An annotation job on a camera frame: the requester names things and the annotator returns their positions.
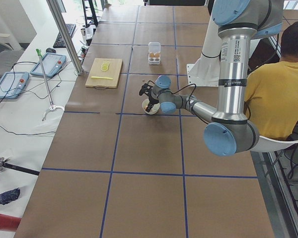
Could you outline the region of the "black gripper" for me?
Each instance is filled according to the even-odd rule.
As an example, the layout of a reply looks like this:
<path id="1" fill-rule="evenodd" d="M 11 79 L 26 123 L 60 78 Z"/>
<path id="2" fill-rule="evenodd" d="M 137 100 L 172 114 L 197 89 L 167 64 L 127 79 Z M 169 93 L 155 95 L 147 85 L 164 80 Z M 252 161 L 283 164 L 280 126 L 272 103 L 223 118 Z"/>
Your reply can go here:
<path id="1" fill-rule="evenodd" d="M 154 102 L 154 98 L 151 95 L 152 92 L 152 88 L 153 86 L 149 85 L 148 83 L 145 83 L 141 86 L 141 89 L 139 91 L 139 95 L 142 96 L 143 94 L 148 96 L 148 103 L 145 105 L 145 111 L 146 112 L 151 112 L 154 104 L 152 104 L 151 102 Z"/>

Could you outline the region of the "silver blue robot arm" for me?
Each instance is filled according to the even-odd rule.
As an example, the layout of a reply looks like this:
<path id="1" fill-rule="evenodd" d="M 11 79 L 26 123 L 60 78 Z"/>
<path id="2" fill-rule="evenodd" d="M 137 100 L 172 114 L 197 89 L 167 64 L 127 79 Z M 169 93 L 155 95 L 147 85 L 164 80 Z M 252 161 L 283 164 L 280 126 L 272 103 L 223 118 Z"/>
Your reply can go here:
<path id="1" fill-rule="evenodd" d="M 170 114 L 186 109 L 208 124 L 204 143 L 218 156 L 251 150 L 260 138 L 255 125 L 244 115 L 244 95 L 251 40 L 276 35 L 282 27 L 284 3 L 281 0 L 217 0 L 214 2 L 208 31 L 216 41 L 217 64 L 201 56 L 197 67 L 208 66 L 218 72 L 218 102 L 212 107 L 192 95 L 177 95 L 170 90 L 168 76 L 158 77 L 154 85 L 144 84 L 139 94 L 149 98 L 148 108 L 155 104 Z"/>

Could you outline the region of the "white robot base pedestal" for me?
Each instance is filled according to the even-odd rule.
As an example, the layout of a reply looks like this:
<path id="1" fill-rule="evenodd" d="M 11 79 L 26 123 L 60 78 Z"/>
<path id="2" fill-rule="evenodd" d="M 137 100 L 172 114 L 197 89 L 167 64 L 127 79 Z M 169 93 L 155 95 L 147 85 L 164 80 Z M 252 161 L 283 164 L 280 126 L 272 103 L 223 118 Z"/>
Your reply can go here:
<path id="1" fill-rule="evenodd" d="M 218 26 L 210 19 L 200 58 L 194 64 L 187 64 L 189 84 L 198 87 L 218 86 L 221 43 Z"/>

